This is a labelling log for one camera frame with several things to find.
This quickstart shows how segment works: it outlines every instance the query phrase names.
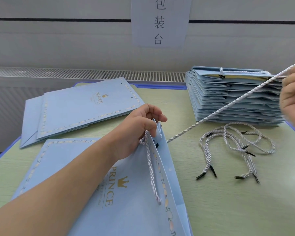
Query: decorative border pattern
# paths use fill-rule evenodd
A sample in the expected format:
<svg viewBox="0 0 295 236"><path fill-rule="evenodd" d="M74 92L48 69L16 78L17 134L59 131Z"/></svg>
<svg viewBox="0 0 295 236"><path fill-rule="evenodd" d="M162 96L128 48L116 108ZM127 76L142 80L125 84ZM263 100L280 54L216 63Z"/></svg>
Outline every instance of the decorative border pattern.
<svg viewBox="0 0 295 236"><path fill-rule="evenodd" d="M21 194L24 193L24 190L26 189L26 186L28 185L29 183L29 180L32 178L34 172L35 172L35 169L39 166L39 164L41 163L41 160L43 159L44 155L46 154L46 151L48 149L48 147L51 145L51 144L61 144L61 143L91 143L91 142L96 142L96 140L66 140L66 141L53 141L53 142L48 142L47 143L47 146L45 147L44 151L40 154L39 158L36 160L36 164L34 165L34 167L32 168L32 170L30 171L27 179L25 180L25 183L23 185L23 187L21 188L20 192L19 192L19 195L20 196Z"/></svg>
<svg viewBox="0 0 295 236"><path fill-rule="evenodd" d="M129 90L129 92L134 96L134 98L136 99L136 101L138 102L138 104L135 104L135 105L132 105L131 107L128 107L128 108L124 108L123 110L130 110L132 108L135 108L135 107L138 107L141 105L141 101L140 99L136 96L136 94L132 91L132 89L128 86L128 82L125 83L123 80L122 80L123 84L126 86L126 88ZM53 130L49 130L49 131L44 131L45 129L45 125L46 125L46 119L47 119L47 107L48 107L48 101L45 101L44 103L44 111L43 111L43 125L41 126L41 131L40 131L40 135L43 136L47 133L51 133L51 132L54 132L54 131L58 131L58 130L63 130L65 128L70 128L70 127L74 127L74 126L78 126L82 123L88 123L88 122L91 122L95 119L98 119L98 118L102 118L102 117L105 117L105 116L109 116L109 115L114 115L116 113L119 113L121 112L121 110L118 110L118 111L115 111L115 112L110 112L110 113L106 113L106 114L103 114L103 115L100 115L98 117L94 117L94 118L90 118L90 119L87 119L87 120L82 120L80 122L77 122L77 123L72 123L72 124L69 124L69 126L64 126L64 127L59 127L59 128L55 128Z"/></svg>
<svg viewBox="0 0 295 236"><path fill-rule="evenodd" d="M162 181L162 187L164 189L164 195L165 195L165 212L167 213L167 217L168 217L168 222L169 222L169 229L170 229L170 233L171 235L176 235L176 231L174 230L174 223L173 223L173 214L170 210L170 208L168 207L168 198L167 198L167 191L166 191L166 185L164 183L164 178L163 178L163 173L161 170L161 167L159 166L159 162L158 162L158 158L157 155L155 154L154 150L152 150L154 158L155 158L155 162L157 164L157 168L158 168L158 172L161 176L161 181Z"/></svg>

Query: white paper sign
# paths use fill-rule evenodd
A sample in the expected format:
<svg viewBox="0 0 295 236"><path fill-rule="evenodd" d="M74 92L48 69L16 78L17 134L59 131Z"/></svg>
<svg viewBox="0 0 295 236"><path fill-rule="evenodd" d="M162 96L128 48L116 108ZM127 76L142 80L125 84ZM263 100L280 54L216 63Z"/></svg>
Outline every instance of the white paper sign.
<svg viewBox="0 0 295 236"><path fill-rule="evenodd" d="M141 47L180 47L191 0L131 0L132 42Z"/></svg>

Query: forearm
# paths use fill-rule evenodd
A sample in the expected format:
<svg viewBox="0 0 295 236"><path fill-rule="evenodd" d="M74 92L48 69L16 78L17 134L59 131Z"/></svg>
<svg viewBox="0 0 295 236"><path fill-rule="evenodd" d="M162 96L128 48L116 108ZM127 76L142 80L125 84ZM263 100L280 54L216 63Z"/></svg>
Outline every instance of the forearm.
<svg viewBox="0 0 295 236"><path fill-rule="evenodd" d="M0 235L66 235L114 163L109 143L99 140L62 170L0 208Z"/></svg>

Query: stack of paper bags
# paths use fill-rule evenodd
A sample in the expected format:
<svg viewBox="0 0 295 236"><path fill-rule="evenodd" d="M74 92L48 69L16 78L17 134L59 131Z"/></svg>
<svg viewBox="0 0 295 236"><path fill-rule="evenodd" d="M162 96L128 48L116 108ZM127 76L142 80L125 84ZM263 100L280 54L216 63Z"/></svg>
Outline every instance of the stack of paper bags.
<svg viewBox="0 0 295 236"><path fill-rule="evenodd" d="M12 199L38 185L98 138L48 139ZM177 175L160 123L148 136L155 186L151 187L146 145L119 160L106 174L73 225L69 236L192 236Z"/></svg>
<svg viewBox="0 0 295 236"><path fill-rule="evenodd" d="M223 71L255 73L221 74L220 68L194 66L186 73L186 85L197 121L272 77L258 73L262 71L259 69L224 68ZM253 125L279 125L284 121L279 108L281 88L280 81L273 81L208 121L221 123L241 121Z"/></svg>
<svg viewBox="0 0 295 236"><path fill-rule="evenodd" d="M143 104L123 77L45 93L25 103L20 148L128 114Z"/></svg>

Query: green table surface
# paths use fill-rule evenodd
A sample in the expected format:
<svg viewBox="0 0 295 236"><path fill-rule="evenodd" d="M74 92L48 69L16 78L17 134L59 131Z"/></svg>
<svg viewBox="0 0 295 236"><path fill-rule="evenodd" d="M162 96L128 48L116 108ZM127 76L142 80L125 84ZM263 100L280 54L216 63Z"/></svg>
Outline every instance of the green table surface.
<svg viewBox="0 0 295 236"><path fill-rule="evenodd" d="M195 123L187 90L134 89L146 103L159 106L168 117L162 124L167 139ZM59 138L102 137L124 118L96 123ZM260 184L253 177L234 179L247 172L247 166L222 138L210 142L218 178L208 172L196 181L206 164L199 138L217 126L220 124L203 123L168 144L194 235L295 235L295 132L287 124L259 128L277 146L273 155L261 155L249 148L257 153L254 162ZM19 144L0 158L0 207L10 200L43 145L20 150ZM260 146L270 147L267 142Z"/></svg>

